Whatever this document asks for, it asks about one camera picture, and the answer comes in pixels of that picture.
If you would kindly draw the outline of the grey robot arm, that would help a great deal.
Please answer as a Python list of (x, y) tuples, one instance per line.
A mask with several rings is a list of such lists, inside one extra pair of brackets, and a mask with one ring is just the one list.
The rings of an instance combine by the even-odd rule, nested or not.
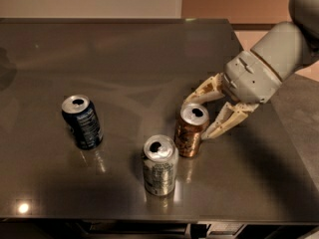
[(184, 100), (203, 104), (229, 96), (236, 101), (222, 107), (203, 139), (217, 138), (246, 120), (294, 72), (318, 61), (319, 0), (289, 0), (289, 14), (289, 22), (276, 24)]

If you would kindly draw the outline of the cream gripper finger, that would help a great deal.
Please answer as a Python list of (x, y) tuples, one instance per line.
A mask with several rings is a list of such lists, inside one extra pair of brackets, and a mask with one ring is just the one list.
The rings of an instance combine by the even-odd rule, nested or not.
[(232, 105), (231, 103), (226, 103), (215, 121), (206, 129), (201, 138), (212, 139), (221, 136), (246, 120), (258, 107), (259, 104), (238, 103)]
[(209, 77), (195, 89), (184, 101), (186, 104), (204, 104), (225, 97), (223, 93), (223, 73)]

